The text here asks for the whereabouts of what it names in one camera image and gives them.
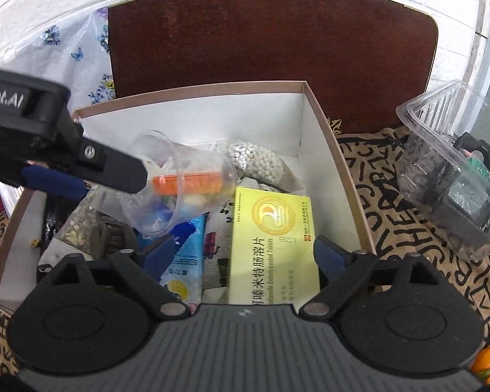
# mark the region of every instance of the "gray ribbed panel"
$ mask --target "gray ribbed panel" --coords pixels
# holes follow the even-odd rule
[[[244,308],[252,314],[243,317]],[[289,306],[202,305],[184,321],[160,324],[134,357],[102,373],[52,377],[23,370],[39,392],[474,392],[469,372],[410,380],[362,363],[328,324]]]

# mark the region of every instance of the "orange logo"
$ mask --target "orange logo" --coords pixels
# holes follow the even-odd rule
[[[296,223],[294,210],[278,197],[259,199],[252,207],[252,219],[264,233],[281,236]]]

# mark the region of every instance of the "dark brown wooden board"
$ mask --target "dark brown wooden board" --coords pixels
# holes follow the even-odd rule
[[[388,0],[135,0],[109,9],[117,97],[306,80],[343,133],[396,125],[396,106],[425,90],[436,44],[430,16]]]

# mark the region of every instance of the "plastic cup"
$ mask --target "plastic cup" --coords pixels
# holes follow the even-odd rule
[[[224,154],[173,143],[159,131],[139,134],[127,152],[144,162],[147,185],[119,199],[132,226],[146,236],[163,236],[234,194],[236,170]]]

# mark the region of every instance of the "open box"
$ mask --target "open box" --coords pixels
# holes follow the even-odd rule
[[[375,253],[349,169],[327,119],[302,81],[221,83],[155,91],[75,113],[91,139],[124,150],[144,130],[181,144],[244,139],[279,153],[302,180],[316,235]],[[0,306],[14,311],[36,284],[44,195],[26,190],[0,244]]]

